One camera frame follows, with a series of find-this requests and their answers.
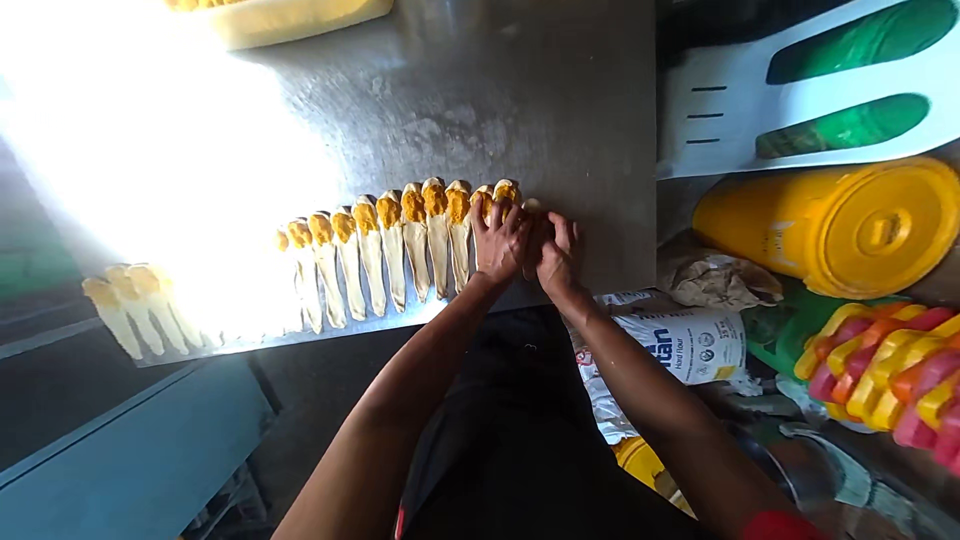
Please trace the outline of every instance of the green plastic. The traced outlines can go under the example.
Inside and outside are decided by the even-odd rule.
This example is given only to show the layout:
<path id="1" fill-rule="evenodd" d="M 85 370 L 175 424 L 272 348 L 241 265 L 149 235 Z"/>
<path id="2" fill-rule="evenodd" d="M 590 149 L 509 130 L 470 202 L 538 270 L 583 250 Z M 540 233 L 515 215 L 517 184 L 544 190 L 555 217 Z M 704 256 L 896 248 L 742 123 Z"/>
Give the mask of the green plastic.
<path id="1" fill-rule="evenodd" d="M 770 160 L 879 144 L 910 131 L 929 111 L 922 95 L 887 96 L 763 134 L 756 155 Z"/>
<path id="2" fill-rule="evenodd" d="M 951 0 L 901 2 L 778 51 L 767 83 L 794 83 L 908 58 L 943 38 L 957 14 Z M 756 154 L 769 160 L 879 144 L 911 130 L 929 110 L 922 95 L 887 96 L 763 134 L 756 138 Z"/>
<path id="3" fill-rule="evenodd" d="M 820 296 L 807 290 L 800 280 L 781 275 L 777 278 L 783 284 L 782 302 L 774 307 L 757 306 L 740 311 L 747 351 L 778 373 L 806 384 L 793 374 L 793 366 L 804 353 L 806 340 L 820 332 L 838 307 L 854 301 Z M 905 299 L 888 296 L 863 304 L 877 306 L 901 300 Z"/>
<path id="4" fill-rule="evenodd" d="M 908 0 L 779 51 L 767 83 L 782 85 L 885 61 L 902 60 L 939 41 L 953 28 L 951 0 Z"/>

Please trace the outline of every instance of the yellow lid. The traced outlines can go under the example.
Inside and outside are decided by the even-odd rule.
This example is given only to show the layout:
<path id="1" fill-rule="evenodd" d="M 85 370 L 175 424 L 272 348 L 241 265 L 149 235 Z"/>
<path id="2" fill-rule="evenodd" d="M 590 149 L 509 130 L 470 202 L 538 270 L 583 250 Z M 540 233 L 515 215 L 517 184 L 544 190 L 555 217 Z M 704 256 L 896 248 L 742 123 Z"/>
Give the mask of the yellow lid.
<path id="1" fill-rule="evenodd" d="M 886 296 L 917 282 L 947 254 L 960 228 L 960 181 L 930 158 L 866 165 L 841 177 L 808 236 L 814 292 Z"/>
<path id="2" fill-rule="evenodd" d="M 651 489 L 656 489 L 654 480 L 665 467 L 643 437 L 622 440 L 613 447 L 613 452 L 620 467 Z"/>

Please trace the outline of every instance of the wrist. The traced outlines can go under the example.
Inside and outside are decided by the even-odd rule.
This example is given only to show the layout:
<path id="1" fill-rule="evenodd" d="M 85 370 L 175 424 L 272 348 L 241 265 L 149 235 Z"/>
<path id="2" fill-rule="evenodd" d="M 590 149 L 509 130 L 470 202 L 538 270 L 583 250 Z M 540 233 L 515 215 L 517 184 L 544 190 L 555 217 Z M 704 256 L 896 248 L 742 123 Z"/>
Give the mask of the wrist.
<path id="1" fill-rule="evenodd" d="M 586 320 L 589 312 L 596 309 L 590 292 L 579 284 L 564 287 L 560 291 L 550 291 L 547 295 L 557 310 L 574 324 Z"/>
<path id="2" fill-rule="evenodd" d="M 496 296 L 503 294 L 503 291 L 507 290 L 509 285 L 509 280 L 498 280 L 483 270 L 477 270 L 474 272 L 467 282 L 467 286 L 473 286 L 473 288 L 479 289 L 486 293 L 495 294 Z"/>

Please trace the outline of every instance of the yellow bucket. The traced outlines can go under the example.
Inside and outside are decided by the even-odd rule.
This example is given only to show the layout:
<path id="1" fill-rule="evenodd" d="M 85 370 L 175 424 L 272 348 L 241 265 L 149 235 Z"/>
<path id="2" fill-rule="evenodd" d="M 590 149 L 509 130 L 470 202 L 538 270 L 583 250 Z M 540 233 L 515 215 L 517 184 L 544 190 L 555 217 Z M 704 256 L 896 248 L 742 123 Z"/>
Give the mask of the yellow bucket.
<path id="1" fill-rule="evenodd" d="M 623 470 L 645 483 L 650 489 L 657 489 L 654 480 L 665 468 L 643 437 L 631 437 L 618 442 L 613 446 L 613 453 L 616 454 L 617 464 Z"/>
<path id="2" fill-rule="evenodd" d="M 960 182 L 930 158 L 724 181 L 693 215 L 708 244 L 855 300 L 917 282 L 958 228 Z"/>

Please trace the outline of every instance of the dough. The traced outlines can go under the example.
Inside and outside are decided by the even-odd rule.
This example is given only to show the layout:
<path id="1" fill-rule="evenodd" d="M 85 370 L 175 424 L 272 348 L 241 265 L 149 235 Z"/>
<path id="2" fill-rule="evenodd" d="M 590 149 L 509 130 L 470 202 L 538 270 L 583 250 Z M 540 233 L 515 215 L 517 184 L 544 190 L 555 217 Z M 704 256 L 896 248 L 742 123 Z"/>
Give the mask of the dough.
<path id="1" fill-rule="evenodd" d="M 127 277 L 133 282 L 133 288 L 137 294 L 144 300 L 147 309 L 156 317 L 160 323 L 160 329 L 167 336 L 167 341 L 174 346 L 174 349 L 181 355 L 189 355 L 190 350 L 186 348 L 186 342 L 183 341 L 183 334 L 174 320 L 173 312 L 170 310 L 170 302 L 163 289 L 160 287 L 160 280 L 150 270 L 146 264 L 135 264 L 127 268 Z"/>
<path id="2" fill-rule="evenodd" d="M 403 209 L 403 243 L 407 246 L 407 257 L 410 258 L 414 289 L 417 299 L 426 302 L 427 292 L 430 291 L 430 273 L 426 266 L 426 211 L 419 183 L 403 187 L 400 206 Z"/>
<path id="3" fill-rule="evenodd" d="M 396 312 L 402 313 L 407 304 L 407 283 L 403 276 L 403 220 L 400 215 L 399 191 L 395 189 L 385 191 L 376 201 L 376 214 L 380 218 L 383 252 L 387 255 L 390 296 L 394 301 Z"/>
<path id="4" fill-rule="evenodd" d="M 279 335 L 282 336 L 291 331 L 303 331 L 303 317 L 300 298 L 291 279 L 294 276 L 291 272 L 294 266 L 286 253 L 290 248 L 290 238 L 285 231 L 274 231 L 274 247 L 276 251 L 267 255 L 271 266 L 266 287 L 268 298 L 273 300 L 272 313 L 276 314 L 276 324 L 279 326 Z"/>
<path id="5" fill-rule="evenodd" d="M 382 317 L 387 312 L 387 293 L 383 290 L 383 251 L 380 247 L 380 226 L 373 197 L 357 197 L 353 204 L 353 219 L 360 237 L 360 260 L 367 272 L 367 284 L 370 286 L 370 306 L 373 314 Z"/>
<path id="6" fill-rule="evenodd" d="M 340 294 L 337 282 L 337 249 L 333 245 L 333 226 L 330 225 L 329 212 L 314 212 L 309 219 L 310 233 L 313 235 L 313 256 L 320 268 L 320 279 L 324 283 L 326 297 L 326 320 L 333 328 L 347 326 L 347 312 L 344 297 Z"/>
<path id="7" fill-rule="evenodd" d="M 121 307 L 113 286 L 99 278 L 88 278 L 81 283 L 81 287 L 84 289 L 84 295 L 96 307 L 100 320 L 107 325 L 107 330 L 113 334 L 113 338 L 117 340 L 120 347 L 134 360 L 142 360 L 140 342 L 133 334 L 127 312 Z"/>
<path id="8" fill-rule="evenodd" d="M 446 298 L 447 251 L 450 233 L 446 226 L 446 192 L 444 181 L 429 178 L 420 191 L 423 196 L 423 209 L 426 212 L 426 237 L 433 261 L 433 283 L 437 285 L 437 300 Z"/>
<path id="9" fill-rule="evenodd" d="M 127 277 L 128 264 L 114 264 L 108 266 L 104 272 L 107 274 L 107 280 L 117 291 L 117 298 L 120 299 L 120 306 L 133 318 L 140 337 L 147 343 L 150 350 L 155 355 L 163 354 L 163 340 L 160 334 L 154 328 L 154 323 L 150 320 L 150 309 L 147 302 L 140 297 L 133 287 L 133 281 Z"/>
<path id="10" fill-rule="evenodd" d="M 520 186 L 516 182 L 507 179 L 497 182 L 493 187 L 493 201 L 497 202 L 500 199 L 510 199 L 515 205 L 519 205 L 523 201 L 523 198 L 520 196 Z M 501 223 L 507 219 L 507 213 L 509 212 L 509 210 L 503 210 L 503 216 L 500 217 Z"/>
<path id="11" fill-rule="evenodd" d="M 450 234 L 450 249 L 453 261 L 453 287 L 457 294 L 463 292 L 470 277 L 470 184 L 455 180 L 446 189 L 446 225 Z"/>
<path id="12" fill-rule="evenodd" d="M 356 220 L 347 208 L 339 207 L 330 216 L 330 225 L 333 226 L 333 243 L 337 246 L 340 267 L 344 269 L 347 282 L 350 316 L 355 321 L 362 321 L 367 318 L 367 303 L 364 302 L 363 289 L 360 287 L 360 247 Z"/>
<path id="13" fill-rule="evenodd" d="M 314 333 L 324 329 L 324 310 L 320 306 L 320 289 L 317 287 L 317 263 L 312 249 L 313 234 L 310 226 L 302 217 L 287 224 L 287 237 L 290 249 L 287 250 L 293 260 L 296 272 L 294 287 L 300 298 L 300 308 L 306 315 L 306 321 Z"/>
<path id="14" fill-rule="evenodd" d="M 477 190 L 473 192 L 473 195 L 470 195 L 470 206 L 474 207 L 476 205 L 482 205 L 480 208 L 480 217 L 483 218 L 483 222 L 487 224 L 487 227 L 490 226 L 490 214 L 493 212 L 493 186 L 489 184 L 483 184 L 480 187 L 477 187 Z M 474 257 L 474 266 L 479 267 L 476 261 L 477 256 L 477 237 L 473 237 L 473 257 Z"/>

